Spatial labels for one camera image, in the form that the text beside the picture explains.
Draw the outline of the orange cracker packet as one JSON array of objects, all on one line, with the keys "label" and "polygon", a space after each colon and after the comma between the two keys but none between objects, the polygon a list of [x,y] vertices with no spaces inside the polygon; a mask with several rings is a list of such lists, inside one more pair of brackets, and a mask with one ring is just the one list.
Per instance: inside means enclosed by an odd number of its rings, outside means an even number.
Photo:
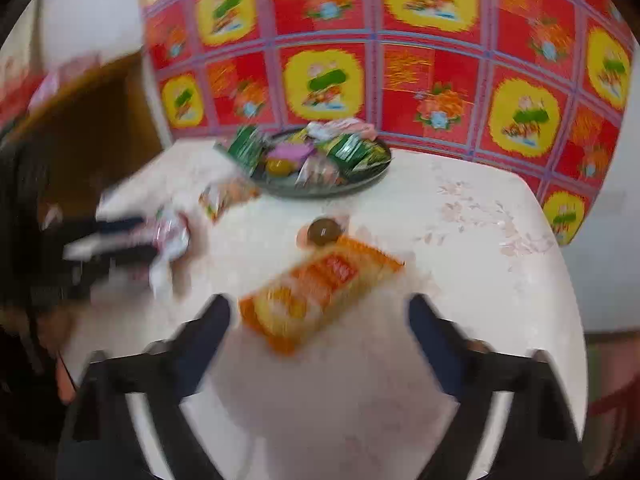
[{"label": "orange cracker packet", "polygon": [[274,352],[293,354],[404,266],[378,248],[342,236],[242,298],[242,321]]}]

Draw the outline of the brown braised egg pack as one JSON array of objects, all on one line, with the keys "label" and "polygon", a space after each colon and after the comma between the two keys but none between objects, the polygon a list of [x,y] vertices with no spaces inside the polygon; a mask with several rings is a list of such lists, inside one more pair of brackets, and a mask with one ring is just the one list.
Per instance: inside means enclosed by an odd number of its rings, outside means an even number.
[{"label": "brown braised egg pack", "polygon": [[302,226],[296,234],[299,248],[319,248],[336,242],[348,232],[349,215],[334,214],[314,219]]}]

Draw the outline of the green snack packet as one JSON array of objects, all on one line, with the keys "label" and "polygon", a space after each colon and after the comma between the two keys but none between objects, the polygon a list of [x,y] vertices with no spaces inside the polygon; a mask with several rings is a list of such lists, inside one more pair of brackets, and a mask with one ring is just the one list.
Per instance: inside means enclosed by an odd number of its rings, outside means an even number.
[{"label": "green snack packet", "polygon": [[319,151],[337,166],[347,181],[378,174],[392,160],[390,150],[377,140],[363,139],[356,133],[343,133],[319,145]]}]

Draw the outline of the small orange white packet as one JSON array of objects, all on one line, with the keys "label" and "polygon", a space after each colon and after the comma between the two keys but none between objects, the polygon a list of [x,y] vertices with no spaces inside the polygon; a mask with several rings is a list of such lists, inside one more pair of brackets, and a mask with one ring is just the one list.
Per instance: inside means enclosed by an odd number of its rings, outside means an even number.
[{"label": "small orange white packet", "polygon": [[213,222],[217,222],[228,209],[260,196],[259,188],[250,180],[231,177],[213,182],[201,192],[198,202]]}]

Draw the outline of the wooden bedside shelf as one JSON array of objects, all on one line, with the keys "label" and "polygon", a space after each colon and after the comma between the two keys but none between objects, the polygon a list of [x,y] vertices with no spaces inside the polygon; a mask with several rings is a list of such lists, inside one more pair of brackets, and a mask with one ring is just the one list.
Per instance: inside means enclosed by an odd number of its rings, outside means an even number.
[{"label": "wooden bedside shelf", "polygon": [[143,89],[140,51],[88,70],[30,113],[1,142],[24,148],[18,175],[37,190],[37,218],[96,212],[101,195],[163,147]]}]

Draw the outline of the green packet on plate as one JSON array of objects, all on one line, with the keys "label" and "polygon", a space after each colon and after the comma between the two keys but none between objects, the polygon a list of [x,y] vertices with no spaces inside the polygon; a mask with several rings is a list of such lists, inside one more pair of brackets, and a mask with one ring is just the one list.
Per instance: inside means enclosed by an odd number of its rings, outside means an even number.
[{"label": "green packet on plate", "polygon": [[242,126],[235,136],[221,139],[215,144],[218,152],[228,157],[248,176],[258,168],[266,147],[265,136],[253,125]]}]

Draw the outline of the dark round snack plate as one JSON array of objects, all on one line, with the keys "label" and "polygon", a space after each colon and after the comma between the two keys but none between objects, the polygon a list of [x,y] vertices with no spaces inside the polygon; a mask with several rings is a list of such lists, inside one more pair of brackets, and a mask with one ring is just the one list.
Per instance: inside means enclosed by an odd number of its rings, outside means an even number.
[{"label": "dark round snack plate", "polygon": [[250,175],[250,180],[265,193],[301,200],[345,196],[370,188],[390,169],[393,160],[390,148],[384,141],[374,140],[372,156],[367,155],[352,169],[335,157],[314,150],[287,176],[276,176],[270,172],[267,153],[302,132],[301,128],[284,130],[267,139],[268,150]]}]

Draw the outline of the purple snack packet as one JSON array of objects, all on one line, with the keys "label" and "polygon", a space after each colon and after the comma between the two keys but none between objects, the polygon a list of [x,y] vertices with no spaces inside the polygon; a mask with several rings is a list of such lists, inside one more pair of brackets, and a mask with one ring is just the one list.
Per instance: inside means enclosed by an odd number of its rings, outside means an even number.
[{"label": "purple snack packet", "polygon": [[267,160],[288,160],[296,167],[300,167],[306,159],[314,154],[314,146],[308,143],[288,143],[276,144],[267,155]]}]

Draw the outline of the pink white jelly pouch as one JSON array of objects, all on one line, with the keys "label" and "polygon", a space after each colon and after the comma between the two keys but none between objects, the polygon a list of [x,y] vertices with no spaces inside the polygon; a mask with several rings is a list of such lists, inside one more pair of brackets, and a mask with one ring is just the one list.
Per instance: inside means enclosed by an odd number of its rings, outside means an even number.
[{"label": "pink white jelly pouch", "polygon": [[343,134],[354,134],[360,139],[373,141],[378,136],[374,125],[359,118],[335,119],[330,122],[310,122],[306,135],[319,142],[329,141]]}]

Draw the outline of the red floral patterned cloth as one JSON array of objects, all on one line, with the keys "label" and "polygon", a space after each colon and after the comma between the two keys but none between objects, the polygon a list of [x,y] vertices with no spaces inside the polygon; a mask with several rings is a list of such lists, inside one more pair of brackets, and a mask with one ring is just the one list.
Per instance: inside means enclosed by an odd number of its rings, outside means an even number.
[{"label": "red floral patterned cloth", "polygon": [[556,240],[602,188],[634,37],[612,0],[140,0],[170,131],[357,117],[518,174]]}]

